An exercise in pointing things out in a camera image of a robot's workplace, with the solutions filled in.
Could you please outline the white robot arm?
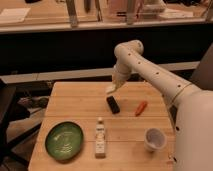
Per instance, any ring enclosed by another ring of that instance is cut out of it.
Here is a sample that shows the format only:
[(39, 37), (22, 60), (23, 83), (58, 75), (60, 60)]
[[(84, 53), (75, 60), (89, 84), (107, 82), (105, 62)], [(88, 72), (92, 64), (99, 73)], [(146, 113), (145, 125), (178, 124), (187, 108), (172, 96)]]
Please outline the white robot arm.
[(161, 68), (142, 57), (139, 40), (118, 44), (113, 83), (120, 88), (136, 71), (177, 108), (174, 171), (213, 171), (213, 91)]

